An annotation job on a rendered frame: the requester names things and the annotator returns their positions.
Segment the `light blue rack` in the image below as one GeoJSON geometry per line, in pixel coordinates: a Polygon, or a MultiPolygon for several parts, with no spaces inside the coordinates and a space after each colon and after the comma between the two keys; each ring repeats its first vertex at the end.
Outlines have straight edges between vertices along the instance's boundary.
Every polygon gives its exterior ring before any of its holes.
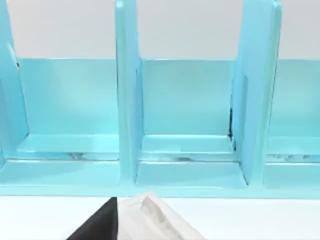
{"type": "Polygon", "coordinates": [[[227,59],[18,57],[0,0],[0,196],[320,199],[320,59],[278,58],[282,3],[244,0],[227,59]]]}

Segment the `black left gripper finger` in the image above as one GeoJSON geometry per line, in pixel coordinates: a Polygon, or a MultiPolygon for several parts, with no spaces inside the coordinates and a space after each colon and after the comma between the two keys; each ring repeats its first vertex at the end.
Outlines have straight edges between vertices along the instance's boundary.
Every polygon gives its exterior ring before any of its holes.
{"type": "Polygon", "coordinates": [[[66,240],[118,240],[117,197],[111,197],[66,240]]]}

